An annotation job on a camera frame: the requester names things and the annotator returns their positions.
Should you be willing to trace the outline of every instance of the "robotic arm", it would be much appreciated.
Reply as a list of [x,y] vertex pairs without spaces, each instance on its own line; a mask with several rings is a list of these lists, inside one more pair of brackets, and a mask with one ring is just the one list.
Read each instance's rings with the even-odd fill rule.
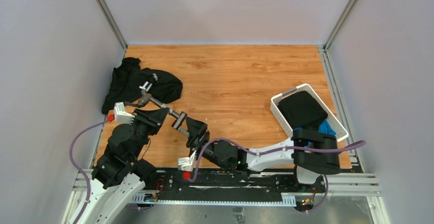
[[[177,113],[166,104],[154,99],[142,88],[142,98],[137,104],[116,103],[115,119],[118,125],[108,139],[104,155],[93,167],[90,183],[90,200],[79,204],[71,216],[72,223],[111,223],[128,201],[148,183],[156,180],[157,169],[144,159],[138,159],[149,136],[158,133],[167,115],[175,118],[171,125],[187,137],[188,157],[178,159],[178,170],[193,171],[199,154],[220,168],[233,174],[258,173],[269,167],[282,164],[295,164],[293,184],[313,185],[322,174],[340,172],[338,153],[311,153],[287,147],[311,147],[336,149],[334,136],[309,130],[295,130],[292,138],[264,148],[239,148],[227,140],[210,143],[210,133],[206,123],[192,119],[185,112]],[[144,111],[135,109],[133,114],[125,111],[125,105],[143,107],[152,102],[160,109]],[[187,130],[181,126],[185,123]]]

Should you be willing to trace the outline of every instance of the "wood grain surface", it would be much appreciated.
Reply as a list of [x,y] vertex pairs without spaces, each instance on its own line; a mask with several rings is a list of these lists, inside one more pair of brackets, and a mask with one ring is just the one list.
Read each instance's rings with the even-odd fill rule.
[[[248,148],[287,138],[270,111],[270,99],[300,84],[309,83],[336,113],[316,46],[129,46],[125,56],[140,58],[141,68],[177,76],[184,84],[182,96],[169,106],[207,123],[211,138],[227,137]],[[157,107],[148,104],[143,109]],[[171,127],[174,120],[168,116],[160,132],[151,137],[144,158],[156,167],[176,167],[178,158],[188,156],[187,138]],[[95,161],[117,125],[106,124]],[[347,153],[339,159],[341,168],[351,168]],[[216,167],[207,160],[201,160],[201,166]]]

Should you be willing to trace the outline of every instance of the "laundry basket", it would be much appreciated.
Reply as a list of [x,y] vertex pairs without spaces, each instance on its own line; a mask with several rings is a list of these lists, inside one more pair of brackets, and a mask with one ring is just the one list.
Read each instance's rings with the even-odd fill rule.
[[280,110],[277,108],[277,105],[279,105],[279,102],[282,99],[301,91],[307,91],[313,98],[315,98],[315,100],[321,105],[321,107],[327,112],[327,114],[329,114],[327,117],[327,122],[330,124],[330,127],[336,132],[335,136],[337,141],[339,142],[346,139],[348,137],[348,131],[342,126],[342,124],[330,111],[326,104],[321,100],[318,94],[316,94],[313,88],[307,83],[294,87],[271,98],[271,112],[273,112],[274,116],[279,121],[286,135],[289,138],[292,137],[292,128],[291,126],[289,126],[289,123],[286,121]]

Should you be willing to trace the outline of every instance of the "folded black cloth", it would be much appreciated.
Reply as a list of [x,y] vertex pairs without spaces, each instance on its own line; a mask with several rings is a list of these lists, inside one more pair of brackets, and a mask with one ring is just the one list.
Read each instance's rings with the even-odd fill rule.
[[318,131],[320,124],[328,116],[327,112],[307,91],[301,91],[282,99],[277,108],[292,128],[302,127]]
[[113,68],[112,82],[101,112],[108,114],[116,102],[134,102],[139,99],[141,89],[139,86],[145,82],[152,83],[148,93],[163,102],[171,103],[181,97],[182,82],[169,72],[140,69],[140,59],[124,58],[118,68]]

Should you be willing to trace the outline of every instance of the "white wall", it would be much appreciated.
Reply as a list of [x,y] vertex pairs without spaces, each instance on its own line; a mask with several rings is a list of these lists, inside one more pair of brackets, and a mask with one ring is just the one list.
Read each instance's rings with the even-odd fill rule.
[[392,223],[434,213],[434,0],[360,0],[330,50]]
[[[95,0],[0,0],[0,223],[60,223],[122,50]],[[75,148],[89,163],[98,130]]]
[[128,44],[325,43],[348,0],[105,0]]

